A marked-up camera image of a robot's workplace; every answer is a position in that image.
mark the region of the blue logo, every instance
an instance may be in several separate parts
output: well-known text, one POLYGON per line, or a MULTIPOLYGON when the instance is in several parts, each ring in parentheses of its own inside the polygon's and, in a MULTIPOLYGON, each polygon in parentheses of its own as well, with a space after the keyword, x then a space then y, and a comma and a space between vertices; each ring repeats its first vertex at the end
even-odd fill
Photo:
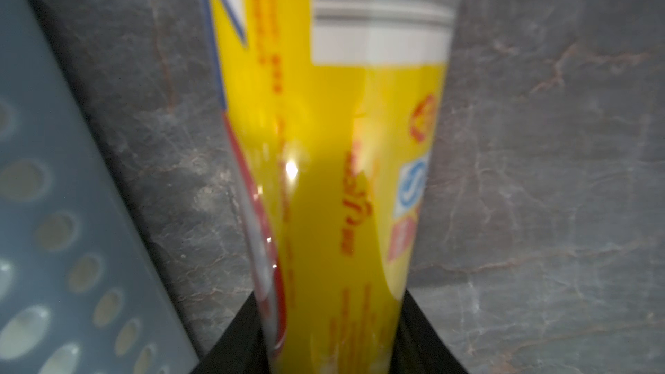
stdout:
POLYGON ((427 167, 429 153, 405 164, 400 170, 400 183, 397 192, 397 203, 395 205, 395 217, 402 216, 413 208, 425 191, 427 181, 427 167))

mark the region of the red logo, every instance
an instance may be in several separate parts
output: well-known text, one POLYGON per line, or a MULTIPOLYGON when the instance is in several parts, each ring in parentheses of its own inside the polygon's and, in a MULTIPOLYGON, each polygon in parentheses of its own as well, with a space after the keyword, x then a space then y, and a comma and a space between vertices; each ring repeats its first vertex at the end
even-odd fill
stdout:
POLYGON ((436 125, 436 99, 429 94, 416 105, 409 119, 411 136, 421 143, 432 133, 436 125))
POLYGON ((390 248, 388 248, 388 262, 392 262, 401 256, 411 245, 416 237, 416 220, 411 216, 405 216, 392 226, 390 235, 390 248))

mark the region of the yellow packaging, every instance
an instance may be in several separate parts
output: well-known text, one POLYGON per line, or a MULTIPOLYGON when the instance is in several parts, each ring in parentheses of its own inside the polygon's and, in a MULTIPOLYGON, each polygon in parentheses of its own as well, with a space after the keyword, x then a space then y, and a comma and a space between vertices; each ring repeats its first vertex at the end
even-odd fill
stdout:
POLYGON ((273 373, 387 373, 457 0, 204 0, 273 373))

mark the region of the grey basket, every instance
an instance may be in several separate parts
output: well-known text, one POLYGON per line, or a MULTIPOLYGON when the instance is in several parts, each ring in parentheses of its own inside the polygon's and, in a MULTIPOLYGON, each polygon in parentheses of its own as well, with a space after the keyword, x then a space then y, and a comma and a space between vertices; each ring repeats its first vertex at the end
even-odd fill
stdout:
POLYGON ((0 373, 197 358, 26 0, 0 0, 0 373))

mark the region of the grey marble wall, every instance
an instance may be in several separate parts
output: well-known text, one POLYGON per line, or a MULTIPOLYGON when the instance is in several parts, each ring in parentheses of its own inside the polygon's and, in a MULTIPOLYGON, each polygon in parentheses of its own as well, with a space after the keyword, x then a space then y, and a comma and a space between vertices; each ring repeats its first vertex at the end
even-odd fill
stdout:
MULTIPOLYGON (((197 0, 33 0, 200 352, 251 289, 197 0)), ((665 0, 463 0, 410 288, 472 373, 665 372, 665 0)))

